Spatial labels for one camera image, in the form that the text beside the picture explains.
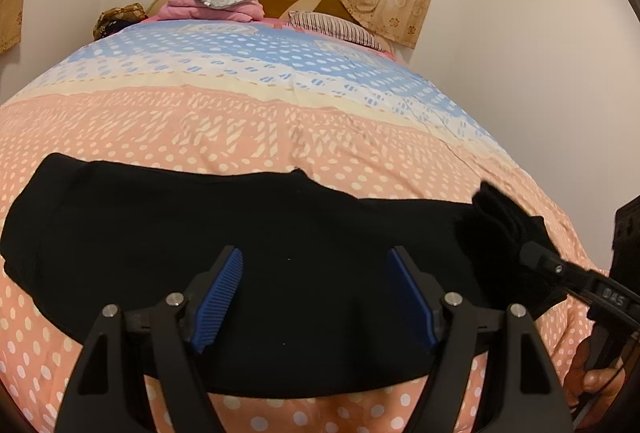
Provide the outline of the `person right hand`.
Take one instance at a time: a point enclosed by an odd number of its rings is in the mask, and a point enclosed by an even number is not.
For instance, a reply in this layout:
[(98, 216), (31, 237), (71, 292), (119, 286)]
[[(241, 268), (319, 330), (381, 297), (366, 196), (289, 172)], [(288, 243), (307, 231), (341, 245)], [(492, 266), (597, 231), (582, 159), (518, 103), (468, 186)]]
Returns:
[(592, 427), (605, 415), (625, 382), (624, 363), (616, 361), (614, 368), (586, 370), (590, 354), (591, 338), (578, 345), (570, 370), (563, 382), (563, 391), (567, 405), (574, 408), (582, 395), (596, 395), (592, 407), (579, 424), (581, 429)]

